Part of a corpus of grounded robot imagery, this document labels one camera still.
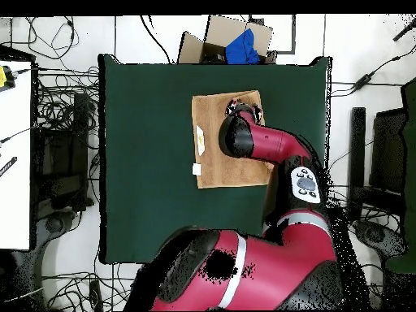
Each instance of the red robot arm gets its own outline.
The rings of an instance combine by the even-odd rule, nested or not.
[[[152,310],[340,307],[340,274],[311,153],[294,135],[260,125],[260,116],[256,106],[230,102],[219,147],[235,158],[275,163],[262,236],[190,228],[193,238],[166,268]]]

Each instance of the white label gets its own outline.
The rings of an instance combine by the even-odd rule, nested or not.
[[[195,176],[201,175],[201,164],[197,164],[196,162],[192,165],[192,174]]]
[[[292,177],[292,192],[293,195],[302,201],[309,202],[309,203],[320,203],[321,197],[319,196],[318,191],[318,183],[316,181],[316,177],[312,173],[310,169],[307,167],[297,167],[296,169],[293,169],[291,173]],[[307,190],[306,188],[300,187],[297,182],[300,179],[307,178],[310,181],[314,182],[314,188],[313,190]]]
[[[204,132],[197,126],[197,145],[199,156],[205,151]]]

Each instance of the white desk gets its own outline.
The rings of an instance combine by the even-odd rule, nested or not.
[[[30,68],[29,62],[1,61],[12,71]],[[31,72],[0,93],[0,140],[30,128]],[[0,177],[0,249],[29,249],[30,132],[22,132],[0,148],[0,169],[13,157],[17,162]]]

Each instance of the yellow device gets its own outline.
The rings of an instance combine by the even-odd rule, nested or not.
[[[8,66],[0,66],[0,92],[15,87],[15,76]]]
[[[6,83],[6,73],[4,72],[4,69],[2,66],[0,66],[0,87],[3,87]]]

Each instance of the green table mat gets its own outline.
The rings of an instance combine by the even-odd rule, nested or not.
[[[259,235],[266,186],[198,189],[191,100],[258,90],[267,125],[304,136],[324,159],[329,58],[310,66],[118,64],[100,55],[103,263],[150,262],[178,228]]]

